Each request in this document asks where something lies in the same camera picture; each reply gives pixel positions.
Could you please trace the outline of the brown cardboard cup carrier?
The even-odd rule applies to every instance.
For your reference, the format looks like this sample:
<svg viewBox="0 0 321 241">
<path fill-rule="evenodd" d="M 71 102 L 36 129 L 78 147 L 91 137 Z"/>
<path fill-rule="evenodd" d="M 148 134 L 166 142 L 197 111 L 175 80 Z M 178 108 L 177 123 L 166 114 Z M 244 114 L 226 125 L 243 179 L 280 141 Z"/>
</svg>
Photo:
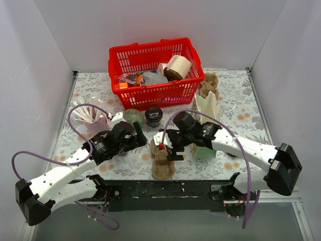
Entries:
<svg viewBox="0 0 321 241">
<path fill-rule="evenodd" d="M 152 176 L 154 179 L 165 180 L 173 177 L 175 173 L 175 164 L 167 159 L 168 153 L 166 149 L 160 149 L 154 142 L 150 142 L 150 149 L 153 155 Z"/>
</svg>

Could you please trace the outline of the black paper coffee cup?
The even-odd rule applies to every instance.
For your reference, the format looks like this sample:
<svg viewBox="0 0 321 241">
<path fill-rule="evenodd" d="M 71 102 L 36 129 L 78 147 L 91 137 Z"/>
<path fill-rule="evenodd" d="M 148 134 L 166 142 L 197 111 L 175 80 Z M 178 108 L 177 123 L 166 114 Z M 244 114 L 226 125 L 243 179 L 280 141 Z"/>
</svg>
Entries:
<svg viewBox="0 0 321 241">
<path fill-rule="evenodd" d="M 145 111 L 145 118 L 150 127 L 156 128 L 161 123 L 163 111 L 159 107 L 150 107 Z"/>
</svg>

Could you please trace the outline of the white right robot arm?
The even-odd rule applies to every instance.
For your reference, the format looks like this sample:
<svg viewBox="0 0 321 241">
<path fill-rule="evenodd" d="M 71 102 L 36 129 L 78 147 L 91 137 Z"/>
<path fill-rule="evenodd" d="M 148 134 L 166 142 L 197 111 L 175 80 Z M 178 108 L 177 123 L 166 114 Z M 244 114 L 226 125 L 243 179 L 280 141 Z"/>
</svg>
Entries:
<svg viewBox="0 0 321 241">
<path fill-rule="evenodd" d="M 246 165 L 259 167 L 256 172 L 235 174 L 225 188 L 232 199 L 241 198 L 248 191 L 271 189 L 277 194 L 290 196 L 294 190 L 302 165 L 289 144 L 279 147 L 261 144 L 237 137 L 224 124 L 211 118 L 201 124 L 191 111 L 181 111 L 170 120 L 177 129 L 164 128 L 153 140 L 160 149 L 166 149 L 169 161 L 181 161 L 185 147 L 195 144 L 215 151 L 222 151 L 245 160 Z"/>
</svg>

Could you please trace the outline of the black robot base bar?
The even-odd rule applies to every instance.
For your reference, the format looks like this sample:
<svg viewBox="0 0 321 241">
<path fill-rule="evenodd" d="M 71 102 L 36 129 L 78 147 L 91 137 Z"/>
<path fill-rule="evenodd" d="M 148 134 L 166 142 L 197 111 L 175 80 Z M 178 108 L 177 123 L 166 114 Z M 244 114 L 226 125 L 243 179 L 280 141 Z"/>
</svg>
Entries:
<svg viewBox="0 0 321 241">
<path fill-rule="evenodd" d="M 246 195 L 228 180 L 105 180 L 97 197 L 110 212 L 137 210 L 209 210 L 223 212 L 224 201 L 243 205 Z"/>
</svg>

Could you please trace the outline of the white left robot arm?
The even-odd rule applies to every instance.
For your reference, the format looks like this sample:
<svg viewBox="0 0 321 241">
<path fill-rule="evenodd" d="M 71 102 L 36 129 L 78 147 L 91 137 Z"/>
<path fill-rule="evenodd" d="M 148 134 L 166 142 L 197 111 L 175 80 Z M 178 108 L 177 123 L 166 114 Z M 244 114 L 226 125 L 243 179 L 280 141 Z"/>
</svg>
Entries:
<svg viewBox="0 0 321 241">
<path fill-rule="evenodd" d="M 98 174 L 76 183 L 73 180 L 119 153 L 146 144 L 147 138 L 139 123 L 120 122 L 110 131 L 97 133 L 65 163 L 30 181 L 19 180 L 15 184 L 16 202 L 28 225 L 37 225 L 54 210 L 78 200 L 114 199 L 117 189 L 108 187 Z"/>
</svg>

